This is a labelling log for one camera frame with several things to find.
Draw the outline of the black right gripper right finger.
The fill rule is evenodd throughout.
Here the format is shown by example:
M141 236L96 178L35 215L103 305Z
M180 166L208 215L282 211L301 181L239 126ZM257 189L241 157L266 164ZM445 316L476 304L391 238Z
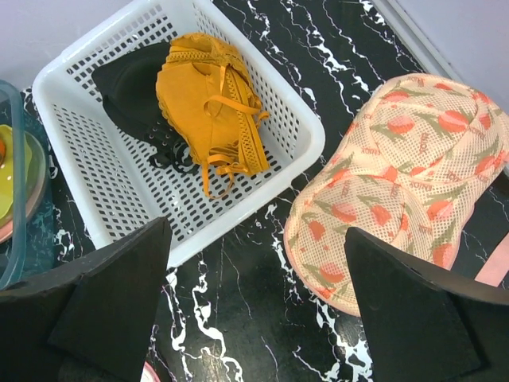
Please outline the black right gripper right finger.
M508 292L360 228L344 245L376 381L506 381Z

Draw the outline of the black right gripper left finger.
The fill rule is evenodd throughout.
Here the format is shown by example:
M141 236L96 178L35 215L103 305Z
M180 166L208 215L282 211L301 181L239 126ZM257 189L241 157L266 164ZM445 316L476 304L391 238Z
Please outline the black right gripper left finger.
M172 231L131 234L1 292L4 381L139 381Z

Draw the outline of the floral mesh laundry bag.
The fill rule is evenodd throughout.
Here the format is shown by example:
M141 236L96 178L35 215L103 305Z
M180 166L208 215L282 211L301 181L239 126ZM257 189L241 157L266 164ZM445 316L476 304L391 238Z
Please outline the floral mesh laundry bag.
M430 74L390 79L295 199L284 231L291 266L319 298L356 316L347 230L450 269L475 203L507 162L508 116L487 95Z

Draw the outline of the black bra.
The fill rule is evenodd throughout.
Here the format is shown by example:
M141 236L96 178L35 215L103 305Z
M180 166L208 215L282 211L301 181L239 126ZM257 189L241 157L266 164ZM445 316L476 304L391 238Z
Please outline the black bra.
M199 166L186 153L188 144L163 117L156 97L157 74L168 56L163 41L136 49L91 74L110 120L123 133L156 149L151 166L196 174Z

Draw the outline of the mustard yellow bra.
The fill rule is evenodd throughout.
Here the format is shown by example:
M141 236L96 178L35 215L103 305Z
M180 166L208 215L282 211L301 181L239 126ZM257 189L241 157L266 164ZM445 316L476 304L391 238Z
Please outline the mustard yellow bra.
M210 190L210 168L230 183L238 173L253 176L270 168L258 132L270 114L235 46L206 33L172 40L155 88L163 117L202 169L207 197L227 195Z

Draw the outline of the pink plate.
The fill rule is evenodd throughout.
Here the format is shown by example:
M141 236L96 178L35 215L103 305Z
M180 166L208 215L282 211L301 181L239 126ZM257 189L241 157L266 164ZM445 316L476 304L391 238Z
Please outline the pink plate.
M25 133L25 152L31 149L30 161L25 160L27 177L26 191L26 220L29 221L39 208L48 183L48 160L43 146L29 132Z

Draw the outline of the lime green dotted plate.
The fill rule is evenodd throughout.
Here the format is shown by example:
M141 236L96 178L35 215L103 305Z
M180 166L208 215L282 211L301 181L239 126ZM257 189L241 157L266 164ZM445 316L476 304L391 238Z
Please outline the lime green dotted plate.
M1 241L7 240L13 231L12 207L14 202L14 143L13 128L1 125L1 138L4 139L7 155L1 166Z

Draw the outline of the orange mug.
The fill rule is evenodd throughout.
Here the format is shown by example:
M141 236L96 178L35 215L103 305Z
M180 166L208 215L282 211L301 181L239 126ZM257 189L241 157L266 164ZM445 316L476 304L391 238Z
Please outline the orange mug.
M3 138L1 138L1 141L0 141L0 149L1 149L0 163L1 163L1 166L2 166L4 164L4 162L5 162L5 160L6 160L6 155L7 155L6 143L5 143Z

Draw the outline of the teal transparent plastic bin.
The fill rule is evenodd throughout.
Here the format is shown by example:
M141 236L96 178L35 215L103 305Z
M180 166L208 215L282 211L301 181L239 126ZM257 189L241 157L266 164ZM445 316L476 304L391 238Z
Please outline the teal transparent plastic bin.
M10 102L11 127L13 128L13 234L12 251L6 269L1 277L1 288L16 283L21 278L26 251L25 217L25 119L20 92L10 83L1 80L1 95Z

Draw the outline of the white plastic perforated basket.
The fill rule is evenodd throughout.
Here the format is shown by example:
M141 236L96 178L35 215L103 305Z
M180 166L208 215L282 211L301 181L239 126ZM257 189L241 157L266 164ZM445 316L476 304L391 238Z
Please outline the white plastic perforated basket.
M234 45L270 117L260 136L270 169L240 175L222 199L199 174L149 164L154 148L122 133L103 110L91 74L133 49L202 32ZM33 101L97 248L165 216L178 267L291 185L324 149L321 121L273 65L210 1L134 1L68 46L37 75Z

